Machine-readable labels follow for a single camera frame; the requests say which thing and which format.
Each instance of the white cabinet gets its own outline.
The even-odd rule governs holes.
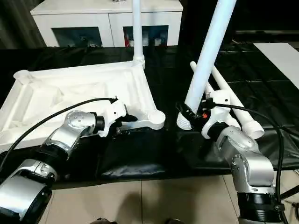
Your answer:
[[[179,0],[141,0],[143,44],[177,45]],[[133,44],[132,0],[45,0],[31,11],[49,47]]]

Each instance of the white pipe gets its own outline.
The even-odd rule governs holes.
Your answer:
[[[196,70],[196,63],[195,62],[190,62],[190,66],[191,66],[193,71]],[[209,84],[209,82],[207,82],[206,83],[206,88],[205,88],[205,94],[209,94],[211,92],[214,92],[214,89]],[[235,127],[241,128],[238,121],[236,119],[234,119],[230,114],[226,118],[225,123],[227,123],[229,126],[235,126]]]
[[[134,39],[134,56],[133,65],[141,64],[145,67],[145,60],[142,50],[142,25],[141,25],[141,8],[140,0],[132,0],[133,9],[133,39]]]
[[[204,94],[206,83],[209,80],[235,3],[236,0],[218,0],[217,2],[185,100],[185,104],[187,104],[194,113],[197,112],[202,95]],[[184,130],[191,129],[190,122],[184,118],[181,113],[178,115],[177,125]]]
[[[244,107],[242,102],[239,100],[239,98],[236,96],[234,91],[230,88],[228,83],[225,81],[225,79],[222,77],[222,75],[216,69],[215,66],[212,69],[212,75],[216,80],[217,84],[219,85],[220,89],[229,91],[230,103],[232,105]],[[237,109],[233,110],[242,125],[242,130],[247,135],[254,139],[258,139],[263,136],[263,134],[265,133],[264,129],[257,121],[253,120],[252,116],[247,111],[241,111]]]

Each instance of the cabinet door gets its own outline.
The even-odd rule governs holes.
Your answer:
[[[177,45],[182,12],[141,13],[143,45]],[[109,14],[115,47],[133,46],[132,13]]]
[[[49,47],[113,47],[108,14],[34,15]]]

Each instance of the white pipe end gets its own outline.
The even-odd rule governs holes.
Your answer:
[[[186,131],[192,129],[190,122],[181,113],[178,114],[177,125]]]
[[[153,111],[149,114],[148,118],[151,123],[150,128],[154,130],[159,130],[162,127],[164,127],[166,116],[162,111]]]
[[[262,126],[256,120],[244,124],[242,130],[253,139],[258,139],[265,133]]]

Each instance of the black table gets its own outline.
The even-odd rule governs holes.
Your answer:
[[[13,74],[18,70],[130,61],[133,49],[46,48],[2,50],[0,54],[0,101],[3,103],[14,83]],[[197,61],[199,51],[193,52],[184,46],[148,47],[144,48],[144,54],[145,74],[153,99],[166,115],[164,128],[158,131],[140,128],[114,139],[99,136],[82,139],[56,188],[230,173],[228,164],[211,147],[210,140],[203,139],[199,132],[182,131],[176,126],[175,103],[186,97],[193,75],[189,63]],[[281,127],[285,140],[283,169],[299,168],[299,90],[254,45],[222,46],[216,66],[245,107],[269,116]],[[210,83],[217,89],[212,77]],[[265,135],[258,139],[260,150],[276,167],[277,135],[264,119],[253,117],[265,129]],[[12,172],[33,150],[34,147],[15,150],[1,178]]]

